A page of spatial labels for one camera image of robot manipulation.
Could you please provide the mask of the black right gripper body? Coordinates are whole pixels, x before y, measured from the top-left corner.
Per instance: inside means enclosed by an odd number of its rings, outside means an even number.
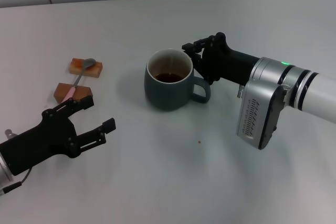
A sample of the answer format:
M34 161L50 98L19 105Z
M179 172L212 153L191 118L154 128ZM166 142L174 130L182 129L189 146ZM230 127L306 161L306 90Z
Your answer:
M232 50L224 33L206 39L202 53L201 75L209 83L223 78L234 83L246 83L258 57Z

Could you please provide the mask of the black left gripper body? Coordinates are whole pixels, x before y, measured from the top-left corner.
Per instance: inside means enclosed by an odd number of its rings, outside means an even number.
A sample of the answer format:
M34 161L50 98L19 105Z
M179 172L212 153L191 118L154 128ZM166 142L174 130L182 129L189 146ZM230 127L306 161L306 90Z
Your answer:
M18 175L54 155L79 156L73 123L57 113L43 113L34 128L1 144L1 155L13 175Z

